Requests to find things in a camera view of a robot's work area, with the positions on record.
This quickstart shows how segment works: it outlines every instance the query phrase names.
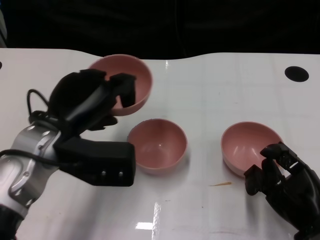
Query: black hole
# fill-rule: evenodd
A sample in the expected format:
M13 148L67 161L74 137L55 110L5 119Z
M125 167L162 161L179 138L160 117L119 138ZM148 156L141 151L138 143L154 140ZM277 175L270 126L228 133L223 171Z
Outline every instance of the black hole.
M285 71L286 77L294 82L302 83L308 80L309 73L299 66L290 66Z

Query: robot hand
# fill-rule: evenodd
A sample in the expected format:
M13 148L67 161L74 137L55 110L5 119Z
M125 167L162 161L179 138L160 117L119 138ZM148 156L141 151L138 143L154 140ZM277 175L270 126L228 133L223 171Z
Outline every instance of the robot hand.
M131 186L136 172L134 146L128 142L82 139L85 130L102 130L117 123L111 109L120 96L123 107L135 104L135 77L120 73L105 81L94 69L71 73L60 80L49 101L29 90L30 126L0 152L0 239L13 240L30 206L43 193L58 169L95 186ZM48 110L33 111L36 93Z
M319 237L320 180L317 174L282 142L268 145L260 154L266 158L262 169L253 165L244 173L247 193L253 196L263 192L272 208L298 229L295 240ZM283 176L277 164L290 175Z

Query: bowl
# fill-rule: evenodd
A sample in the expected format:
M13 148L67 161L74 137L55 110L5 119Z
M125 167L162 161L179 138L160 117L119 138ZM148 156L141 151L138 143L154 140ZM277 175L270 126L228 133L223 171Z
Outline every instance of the bowl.
M115 54L105 56L94 62L89 69L97 69L106 72L106 80L115 74L125 73L136 77L135 80L135 104L129 107L122 107L120 97L111 110L114 116L126 116L135 113L143 107L148 100L152 87L152 74L147 65L134 56Z
M183 159L188 140L172 121L150 119L135 126L127 138L134 145L136 164L152 175L171 172Z
M226 165L244 178L252 165L261 168L265 159L260 151L269 144L282 142L281 137L266 125L257 122L239 122L230 126L221 137L222 157Z

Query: wire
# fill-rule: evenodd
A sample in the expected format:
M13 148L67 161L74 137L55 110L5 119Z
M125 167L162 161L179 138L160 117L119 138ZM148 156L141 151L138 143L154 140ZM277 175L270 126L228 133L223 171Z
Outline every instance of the wire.
M3 155L15 155L15 156L21 156L25 158L30 158L35 160L36 162L51 165L51 166L56 166L56 167L78 167L79 166L78 162L75 162L75 163L56 162L54 160L50 160L38 155L34 155L30 152L17 150L17 149L7 149L7 150L0 151L0 157L2 157Z
M32 110L31 110L31 104L30 104L30 96L32 93L35 93L37 94L41 100L44 102L44 104L48 107L49 106L49 102L48 100L42 95L41 92L39 92L38 90L35 90L35 89L30 89L26 95L26 103L28 105L28 112L29 112L29 116L31 115L32 113Z

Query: white table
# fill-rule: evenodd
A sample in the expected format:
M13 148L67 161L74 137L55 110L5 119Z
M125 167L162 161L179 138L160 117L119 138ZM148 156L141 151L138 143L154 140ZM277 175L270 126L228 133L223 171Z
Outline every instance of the white table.
M28 125L28 89L48 98L63 76L98 58L72 50L0 48L0 149L8 149ZM266 124L320 174L320 56L215 53L145 62L154 77L146 105L119 117L116 126L83 137L125 141L139 122L169 119L184 129L190 161L166 178L138 170L128 188L94 187L57 171L31 206L18 239L293 239L297 231L272 210L264 195L248 196L244 180L228 170L220 138L240 121ZM289 66L307 70L309 80L287 79ZM40 101L33 105L43 108ZM232 184L209 186L223 182Z

